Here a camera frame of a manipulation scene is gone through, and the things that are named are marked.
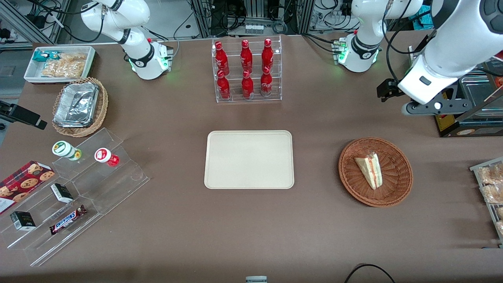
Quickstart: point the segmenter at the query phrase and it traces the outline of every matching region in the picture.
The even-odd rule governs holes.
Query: sandwich
[[[355,161],[372,189],[375,190],[382,185],[381,166],[375,152],[356,156]]]

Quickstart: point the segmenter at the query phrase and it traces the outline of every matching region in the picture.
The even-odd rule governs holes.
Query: blue cloth
[[[423,6],[421,6],[421,9],[419,9],[419,12],[417,14],[415,14],[414,16],[409,17],[409,19],[412,19],[413,17],[415,17],[421,13],[427,12],[430,9],[431,9],[430,6],[423,5]],[[424,16],[420,17],[419,19],[413,21],[412,24],[414,25],[415,30],[432,29],[433,28],[432,15],[431,14],[424,15]]]

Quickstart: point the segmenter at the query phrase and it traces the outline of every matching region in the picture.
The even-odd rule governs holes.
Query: wire basket
[[[383,183],[373,190],[355,156],[374,151],[379,157]],[[394,144],[378,137],[363,137],[349,143],[339,158],[339,176],[348,192],[357,200],[374,207],[394,206],[402,202],[412,188],[410,163]]]
[[[93,124],[87,128],[63,128],[56,125],[52,122],[52,126],[56,129],[56,131],[63,135],[69,135],[73,137],[83,137],[90,135],[97,131],[101,125],[103,124],[103,120],[105,120],[105,116],[107,115],[107,107],[108,107],[108,94],[107,90],[103,87],[100,81],[94,78],[85,78],[80,79],[75,82],[70,83],[73,84],[83,84],[83,83],[94,83],[100,87],[100,92],[98,93],[98,101],[96,103],[96,110],[93,117]],[[54,103],[54,107],[52,108],[52,114],[56,114],[56,110],[59,105],[59,100],[61,99],[61,94],[63,93],[63,89],[59,92],[58,97],[56,98],[56,102]]]

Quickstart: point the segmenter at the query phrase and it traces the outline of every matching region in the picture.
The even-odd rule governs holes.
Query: brown table
[[[402,50],[424,33],[403,32]],[[334,66],[301,36],[283,37],[281,103],[217,105],[211,40],[182,42],[174,70],[142,81],[119,45],[96,45],[92,76],[107,88],[104,126],[152,179],[41,267],[0,245],[1,282],[343,282],[362,262],[401,282],[495,282],[503,251],[468,167],[502,155],[501,138],[439,138],[431,117],[400,113],[406,97],[381,103],[390,77],[384,52],[364,74]],[[391,53],[396,72],[406,55]],[[26,83],[19,104],[52,119],[61,86]],[[213,130],[285,129],[293,135],[289,190],[209,190],[206,137]],[[408,156],[411,194],[398,206],[356,201],[336,170],[343,147],[380,136]],[[50,147],[83,139],[15,123],[0,149],[0,177],[28,160],[56,160]],[[361,269],[352,282],[388,282]]]

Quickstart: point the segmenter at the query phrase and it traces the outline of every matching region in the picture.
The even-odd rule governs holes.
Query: acrylic bottle rack
[[[272,82],[272,94],[268,97],[260,95],[260,77],[262,76],[262,50],[264,49],[264,40],[270,38],[272,40],[273,55],[273,67],[271,69],[271,76],[273,77]],[[280,36],[257,36],[246,38],[249,42],[249,48],[253,55],[253,71],[251,74],[251,79],[254,82],[254,97],[251,100],[246,100],[243,97],[241,90],[241,80],[243,78],[243,68],[241,66],[241,38],[218,38],[213,39],[211,48],[211,59],[213,61],[213,79],[215,82],[215,94],[216,100],[220,102],[252,102],[252,101],[268,101],[268,100],[281,100],[282,95],[282,46]],[[215,61],[215,42],[222,42],[222,47],[225,53],[227,53],[227,58],[229,61],[230,73],[227,75],[227,80],[229,80],[230,85],[230,99],[223,100],[220,96],[217,86],[217,71],[218,67]]]
[[[120,138],[102,128],[76,146],[82,150],[80,159],[60,158],[54,162],[57,175],[0,216],[0,234],[8,248],[24,250],[30,265],[39,266],[148,182],[150,178],[129,158],[121,143]],[[99,148],[108,148],[119,156],[119,164],[110,167],[97,162],[94,153]],[[54,183],[65,185],[74,200],[70,203],[58,201],[50,188]],[[87,213],[51,235],[49,227],[81,205]],[[10,218],[14,211],[29,212],[37,228],[16,230]]]

